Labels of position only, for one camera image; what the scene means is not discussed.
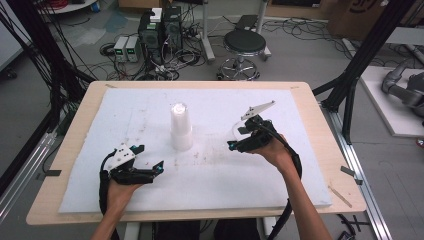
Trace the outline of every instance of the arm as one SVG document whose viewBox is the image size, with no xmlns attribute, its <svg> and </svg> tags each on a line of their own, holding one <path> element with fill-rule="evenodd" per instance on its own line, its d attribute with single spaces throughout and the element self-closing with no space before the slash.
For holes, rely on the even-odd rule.
<svg viewBox="0 0 424 240">
<path fill-rule="evenodd" d="M 300 239 L 331 239 L 327 227 L 314 205 L 312 205 L 296 172 L 291 156 L 284 148 L 283 144 L 273 138 L 268 145 L 254 150 L 252 153 L 262 155 L 283 175 L 290 203 L 296 217 Z"/>
<path fill-rule="evenodd" d="M 107 196 L 107 211 L 99 226 L 91 236 L 91 240 L 110 239 L 113 230 L 124 215 L 125 207 L 130 201 L 134 191 L 141 187 L 137 185 L 119 185 L 114 180 L 110 181 Z"/>
</svg>

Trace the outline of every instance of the person's left hand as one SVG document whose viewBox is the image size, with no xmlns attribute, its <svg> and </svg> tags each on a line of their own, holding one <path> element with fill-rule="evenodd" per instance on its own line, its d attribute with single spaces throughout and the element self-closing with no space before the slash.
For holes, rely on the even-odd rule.
<svg viewBox="0 0 424 240">
<path fill-rule="evenodd" d="M 121 185 L 111 179 L 107 195 L 107 210 L 122 214 L 133 193 L 143 184 Z"/>
</svg>

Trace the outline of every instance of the white cup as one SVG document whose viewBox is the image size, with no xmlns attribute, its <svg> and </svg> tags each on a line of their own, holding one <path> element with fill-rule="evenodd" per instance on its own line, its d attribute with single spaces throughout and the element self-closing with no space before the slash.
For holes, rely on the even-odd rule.
<svg viewBox="0 0 424 240">
<path fill-rule="evenodd" d="M 171 141 L 178 151 L 186 151 L 193 146 L 193 129 L 187 105 L 176 103 L 171 108 Z"/>
</svg>

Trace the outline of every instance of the wooden table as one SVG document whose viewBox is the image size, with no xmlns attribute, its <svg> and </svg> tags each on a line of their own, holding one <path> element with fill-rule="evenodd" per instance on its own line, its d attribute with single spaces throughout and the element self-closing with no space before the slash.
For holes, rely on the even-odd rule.
<svg viewBox="0 0 424 240">
<path fill-rule="evenodd" d="M 69 175 L 108 88 L 185 88 L 185 89 L 281 89 L 290 90 L 298 107 L 304 127 L 328 186 L 333 205 L 319 208 L 319 213 L 363 212 L 365 201 L 354 179 L 340 171 L 347 164 L 312 94 L 303 82 L 93 82 L 66 134 L 51 169 L 62 170 L 59 177 L 46 177 L 27 216 L 31 225 L 99 222 L 101 214 L 62 214 L 58 209 L 66 191 Z M 157 221 L 183 219 L 213 219 L 236 217 L 278 216 L 281 208 L 243 210 L 187 210 L 134 212 L 123 216 L 122 221 Z"/>
</svg>

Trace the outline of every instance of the stool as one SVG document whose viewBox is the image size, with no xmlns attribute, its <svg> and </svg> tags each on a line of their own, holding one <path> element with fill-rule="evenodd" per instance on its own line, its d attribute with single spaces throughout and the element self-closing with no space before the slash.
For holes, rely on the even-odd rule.
<svg viewBox="0 0 424 240">
<path fill-rule="evenodd" d="M 224 37 L 224 47 L 237 58 L 229 58 L 221 64 L 217 78 L 231 80 L 253 80 L 259 77 L 256 65 L 244 57 L 256 56 L 265 50 L 265 39 L 256 32 L 234 30 Z"/>
</svg>

